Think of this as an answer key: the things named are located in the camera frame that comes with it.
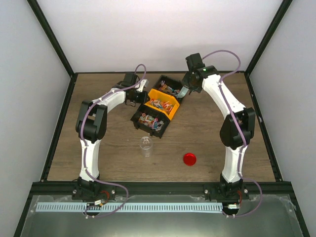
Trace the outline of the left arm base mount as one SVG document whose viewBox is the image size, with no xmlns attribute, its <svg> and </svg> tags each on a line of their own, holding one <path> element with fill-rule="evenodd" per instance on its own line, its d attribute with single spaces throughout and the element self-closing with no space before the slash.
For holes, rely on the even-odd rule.
<svg viewBox="0 0 316 237">
<path fill-rule="evenodd" d="M 115 186 L 96 181 L 85 181 L 79 177 L 74 181 L 72 199 L 82 201 L 113 200 L 116 190 Z"/>
</svg>

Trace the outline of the light blue slotted scoop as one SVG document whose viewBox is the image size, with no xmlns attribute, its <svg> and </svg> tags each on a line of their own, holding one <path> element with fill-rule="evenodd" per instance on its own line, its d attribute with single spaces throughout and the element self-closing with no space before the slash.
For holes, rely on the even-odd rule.
<svg viewBox="0 0 316 237">
<path fill-rule="evenodd" d="M 183 98 L 186 96 L 186 94 L 188 93 L 189 89 L 185 86 L 183 86 L 181 88 L 181 90 L 179 91 L 179 93 L 176 95 L 177 98 Z"/>
</svg>

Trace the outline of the orange candy bin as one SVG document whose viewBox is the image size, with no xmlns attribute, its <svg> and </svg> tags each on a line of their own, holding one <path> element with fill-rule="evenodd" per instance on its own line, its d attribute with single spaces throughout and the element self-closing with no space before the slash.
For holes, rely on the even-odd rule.
<svg viewBox="0 0 316 237">
<path fill-rule="evenodd" d="M 180 107 L 179 102 L 174 96 L 156 89 L 151 89 L 148 96 L 150 100 L 145 103 L 146 106 L 163 113 L 169 120 L 173 119 L 175 113 Z"/>
</svg>

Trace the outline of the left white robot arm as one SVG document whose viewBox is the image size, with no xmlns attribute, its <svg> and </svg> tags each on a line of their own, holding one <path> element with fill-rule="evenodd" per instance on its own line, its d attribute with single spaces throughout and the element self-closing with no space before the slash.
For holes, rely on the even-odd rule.
<svg viewBox="0 0 316 237">
<path fill-rule="evenodd" d="M 99 147 L 107 130 L 108 113 L 127 101 L 132 105 L 148 102 L 145 90 L 148 83 L 147 79 L 140 79 L 135 73 L 127 73 L 106 94 L 92 101 L 82 101 L 76 122 L 82 151 L 80 179 L 94 182 L 99 177 Z"/>
</svg>

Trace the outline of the black candy bin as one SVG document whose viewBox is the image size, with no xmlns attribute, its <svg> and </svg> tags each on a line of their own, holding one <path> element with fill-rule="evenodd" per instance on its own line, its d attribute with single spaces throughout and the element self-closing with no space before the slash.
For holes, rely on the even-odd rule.
<svg viewBox="0 0 316 237">
<path fill-rule="evenodd" d="M 170 119 L 162 112 L 141 104 L 130 119 L 136 129 L 145 131 L 150 136 L 162 138 Z"/>
<path fill-rule="evenodd" d="M 155 85 L 153 86 L 153 89 L 156 89 L 160 92 L 163 92 L 165 94 L 171 95 L 176 98 L 176 100 L 179 102 L 179 104 L 182 103 L 184 98 L 178 98 L 178 94 L 180 93 L 180 90 L 182 89 L 182 84 L 179 80 L 175 80 L 172 78 L 169 78 L 165 75 L 161 75 Z"/>
</svg>

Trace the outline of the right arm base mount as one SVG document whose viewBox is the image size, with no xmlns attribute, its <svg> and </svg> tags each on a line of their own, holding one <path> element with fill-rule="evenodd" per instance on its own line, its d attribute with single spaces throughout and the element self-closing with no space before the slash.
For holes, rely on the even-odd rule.
<svg viewBox="0 0 316 237">
<path fill-rule="evenodd" d="M 227 182 L 222 174 L 220 174 L 219 182 L 203 185 L 205 198 L 218 202 L 233 201 L 240 198 L 249 199 L 248 193 L 244 192 L 245 188 L 242 179 L 238 178 L 236 182 Z"/>
</svg>

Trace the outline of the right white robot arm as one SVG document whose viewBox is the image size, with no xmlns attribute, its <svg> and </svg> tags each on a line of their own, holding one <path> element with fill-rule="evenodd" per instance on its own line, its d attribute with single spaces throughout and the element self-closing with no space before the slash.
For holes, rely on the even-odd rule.
<svg viewBox="0 0 316 237">
<path fill-rule="evenodd" d="M 216 53 L 228 53 L 237 59 L 237 68 L 219 75 L 214 66 L 206 66 L 203 62 L 208 56 Z M 224 79 L 236 73 L 240 66 L 240 58 L 229 50 L 216 50 L 205 56 L 199 53 L 186 57 L 188 73 L 182 80 L 179 98 L 188 92 L 205 91 L 215 102 L 224 118 L 220 129 L 220 139 L 225 146 L 225 163 L 221 173 L 223 184 L 219 187 L 220 195 L 230 199 L 237 193 L 235 184 L 242 179 L 242 163 L 244 153 L 254 137 L 255 111 L 240 102 L 224 84 Z"/>
</svg>

